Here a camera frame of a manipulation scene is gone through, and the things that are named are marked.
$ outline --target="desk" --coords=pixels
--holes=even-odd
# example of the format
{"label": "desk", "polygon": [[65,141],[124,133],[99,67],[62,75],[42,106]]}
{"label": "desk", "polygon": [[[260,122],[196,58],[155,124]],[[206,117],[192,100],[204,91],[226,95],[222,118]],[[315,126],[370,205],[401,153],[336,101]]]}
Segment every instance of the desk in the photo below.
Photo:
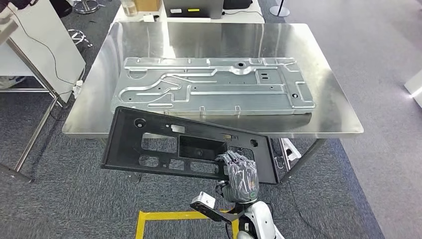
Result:
{"label": "desk", "polygon": [[164,9],[163,1],[158,11],[139,11],[136,16],[126,16],[123,7],[120,5],[113,22],[118,21],[142,21],[144,15],[158,15],[160,16],[158,22],[215,22],[215,23],[265,23],[264,18],[261,16],[261,8],[259,7],[258,0],[254,0],[247,9],[234,9],[223,10],[226,13],[233,15],[223,15],[221,19],[198,18],[198,17],[167,17]]}
{"label": "desk", "polygon": [[324,138],[363,132],[306,24],[116,22],[63,125],[64,134],[108,137],[113,116],[110,103],[126,57],[294,57],[316,104],[312,114],[207,117],[206,121],[273,138],[321,139],[303,155],[299,166],[323,144]]}
{"label": "desk", "polygon": [[20,10],[9,3],[0,12],[0,55],[0,75],[35,76],[44,88],[0,89],[0,93],[48,93],[53,97],[17,164],[9,168],[0,163],[0,172],[30,182],[31,178],[20,170],[51,109],[56,103],[62,106],[68,101],[85,61],[48,0]]}

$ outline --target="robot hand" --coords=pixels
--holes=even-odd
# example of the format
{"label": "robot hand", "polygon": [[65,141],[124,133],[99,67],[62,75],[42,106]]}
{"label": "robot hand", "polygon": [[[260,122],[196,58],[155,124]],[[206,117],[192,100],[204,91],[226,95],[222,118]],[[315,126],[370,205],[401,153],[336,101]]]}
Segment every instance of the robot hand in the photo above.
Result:
{"label": "robot hand", "polygon": [[220,154],[216,161],[224,161],[227,165],[229,181],[221,181],[216,189],[229,202],[252,203],[256,201],[259,191],[258,173],[255,161],[231,150]]}

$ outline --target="stamped metal panel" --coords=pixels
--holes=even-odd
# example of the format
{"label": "stamped metal panel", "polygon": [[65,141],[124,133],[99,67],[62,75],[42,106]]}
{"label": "stamped metal panel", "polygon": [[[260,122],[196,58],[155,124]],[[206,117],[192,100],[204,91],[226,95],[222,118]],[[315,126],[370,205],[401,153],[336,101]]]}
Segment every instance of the stamped metal panel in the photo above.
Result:
{"label": "stamped metal panel", "polygon": [[293,58],[127,58],[111,102],[175,116],[291,115],[315,104]]}

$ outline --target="table top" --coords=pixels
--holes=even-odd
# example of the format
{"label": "table top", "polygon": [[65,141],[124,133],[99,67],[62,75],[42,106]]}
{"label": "table top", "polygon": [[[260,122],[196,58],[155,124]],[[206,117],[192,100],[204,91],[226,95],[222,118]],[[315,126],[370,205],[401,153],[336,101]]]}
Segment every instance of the table top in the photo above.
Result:
{"label": "table top", "polygon": [[270,137],[339,138],[363,132],[306,24],[116,22],[63,125],[64,134],[108,137],[110,103],[126,57],[294,57],[316,104],[312,114],[207,116],[204,121]]}
{"label": "table top", "polygon": [[251,5],[246,9],[224,10],[226,15],[221,16],[220,19],[199,18],[199,17],[167,17],[164,9],[164,3],[161,1],[161,6],[158,11],[139,11],[136,16],[126,16],[123,7],[120,5],[114,17],[113,22],[118,21],[142,21],[144,15],[158,15],[158,22],[217,22],[217,23],[265,23],[262,17],[261,8],[258,1],[252,1]]}

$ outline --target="round hole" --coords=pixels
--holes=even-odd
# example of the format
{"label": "round hole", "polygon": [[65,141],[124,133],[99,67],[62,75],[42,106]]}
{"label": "round hole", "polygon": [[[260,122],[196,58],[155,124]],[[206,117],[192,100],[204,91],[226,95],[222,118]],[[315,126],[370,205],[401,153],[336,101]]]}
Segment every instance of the round hole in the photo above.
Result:
{"label": "round hole", "polygon": [[251,139],[250,143],[251,143],[252,147],[257,147],[258,146],[258,142],[256,140],[254,140],[254,139]]}
{"label": "round hole", "polygon": [[144,119],[135,119],[135,121],[133,123],[138,128],[142,128],[146,125],[146,121]]}

